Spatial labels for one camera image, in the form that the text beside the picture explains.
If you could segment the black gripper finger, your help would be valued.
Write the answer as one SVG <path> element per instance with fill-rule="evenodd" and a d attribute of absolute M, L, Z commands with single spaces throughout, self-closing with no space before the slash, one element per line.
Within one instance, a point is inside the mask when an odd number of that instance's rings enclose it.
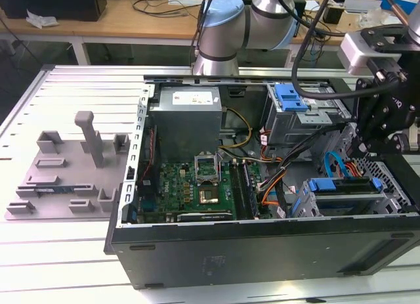
<path fill-rule="evenodd" d="M 369 58 L 366 62 L 373 80 L 359 79 L 356 98 L 395 98 L 397 101 L 411 100 L 410 58 Z"/>
<path fill-rule="evenodd" d="M 407 116 L 389 113 L 360 114 L 356 120 L 356 136 L 351 143 L 351 156 L 364 157 L 368 153 L 398 154 L 408 152 L 410 143 L 404 133 L 411 126 Z"/>

